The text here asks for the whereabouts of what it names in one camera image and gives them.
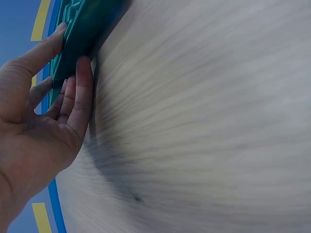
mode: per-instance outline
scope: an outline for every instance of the knuckle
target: knuckle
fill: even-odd
[[[74,103],[74,109],[77,111],[85,111],[86,106],[84,104],[81,104],[80,102],[75,102]]]
[[[55,57],[61,51],[61,46],[58,43],[58,38],[53,34],[42,40],[40,43],[47,47],[49,53],[51,53],[53,57]]]
[[[65,118],[65,119],[69,119],[70,114],[68,113],[60,113],[58,118]]]

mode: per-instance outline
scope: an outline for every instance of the dark mark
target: dark mark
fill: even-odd
[[[137,202],[142,202],[142,199],[138,196],[138,195],[135,195],[133,193],[133,197],[134,197],[134,200],[137,201]]]

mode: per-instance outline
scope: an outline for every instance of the fingernail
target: fingernail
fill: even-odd
[[[66,23],[62,22],[58,27],[56,28],[56,32],[60,32],[66,28]]]

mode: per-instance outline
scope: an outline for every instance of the white wood grain surface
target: white wood grain surface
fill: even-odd
[[[69,233],[311,231],[310,0],[133,0],[99,65]]]

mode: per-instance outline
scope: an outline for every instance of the finger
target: finger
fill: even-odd
[[[22,78],[31,79],[62,50],[65,29],[66,24],[61,23],[51,36],[24,55],[6,63],[5,67],[18,69],[23,74]]]
[[[84,139],[93,105],[93,74],[88,57],[80,57],[76,67],[76,97],[67,124]]]
[[[76,79],[75,77],[70,77],[67,81],[63,105],[61,107],[57,120],[58,123],[67,124],[68,118],[74,106],[75,96],[76,96]]]
[[[30,88],[29,97],[26,103],[27,109],[33,111],[51,89],[52,77],[48,77],[38,85]]]
[[[44,114],[45,116],[50,117],[54,120],[57,120],[60,109],[63,105],[66,87],[67,87],[67,79],[64,80],[64,84],[62,86],[62,89],[59,95],[57,96],[56,100],[51,105],[51,107],[48,109],[48,111]]]

